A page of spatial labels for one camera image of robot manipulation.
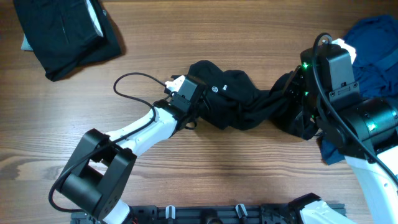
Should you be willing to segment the black t-shirt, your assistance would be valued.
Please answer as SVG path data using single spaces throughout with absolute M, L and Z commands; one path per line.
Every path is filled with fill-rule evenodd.
M 188 75 L 206 84 L 195 118 L 202 118 L 219 129 L 232 127 L 241 131 L 270 120 L 286 133 L 301 138 L 303 124 L 286 117 L 292 99 L 282 92 L 291 74 L 282 75 L 270 90 L 260 90 L 242 70 L 222 71 L 208 60 L 194 63 Z

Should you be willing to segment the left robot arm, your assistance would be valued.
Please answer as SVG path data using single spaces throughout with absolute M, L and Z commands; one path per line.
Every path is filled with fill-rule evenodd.
M 186 128 L 196 115 L 206 85 L 190 75 L 165 83 L 169 94 L 149 105 L 149 112 L 132 124 L 106 134 L 87 131 L 49 192 L 58 191 L 99 223 L 134 223 L 134 215 L 121 196 L 136 159 L 152 146 Z

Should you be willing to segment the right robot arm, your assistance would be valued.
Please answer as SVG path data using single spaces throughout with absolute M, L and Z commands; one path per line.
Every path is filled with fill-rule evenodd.
M 361 97 L 348 47 L 315 44 L 300 59 L 275 123 L 301 138 L 322 131 L 353 170 L 374 222 L 397 223 L 397 100 Z

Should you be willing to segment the blue garment pile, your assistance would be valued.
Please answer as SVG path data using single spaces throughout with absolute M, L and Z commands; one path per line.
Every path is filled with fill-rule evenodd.
M 353 73 L 360 95 L 397 96 L 397 19 L 390 15 L 362 19 L 343 40 L 356 49 Z

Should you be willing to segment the folded black garment stack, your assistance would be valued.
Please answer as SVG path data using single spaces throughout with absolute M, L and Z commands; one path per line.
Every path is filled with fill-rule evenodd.
M 114 29 L 98 0 L 14 1 L 19 22 L 52 82 L 73 69 L 122 54 Z

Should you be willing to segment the folded grey garment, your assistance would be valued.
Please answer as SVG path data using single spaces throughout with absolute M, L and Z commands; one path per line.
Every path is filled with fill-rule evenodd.
M 22 41 L 21 49 L 25 51 L 31 51 L 31 52 L 33 51 L 25 35 Z

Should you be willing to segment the black mounting rail base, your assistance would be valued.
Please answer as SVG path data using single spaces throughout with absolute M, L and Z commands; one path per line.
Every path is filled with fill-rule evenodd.
M 247 223 L 288 223 L 288 205 L 286 203 L 265 203 L 245 207 Z M 203 223 L 204 216 L 217 216 L 223 223 L 243 223 L 238 217 L 235 206 L 215 207 L 177 207 L 175 218 L 166 218 L 166 208 L 151 206 L 133 206 L 132 222 L 138 224 L 148 223 Z

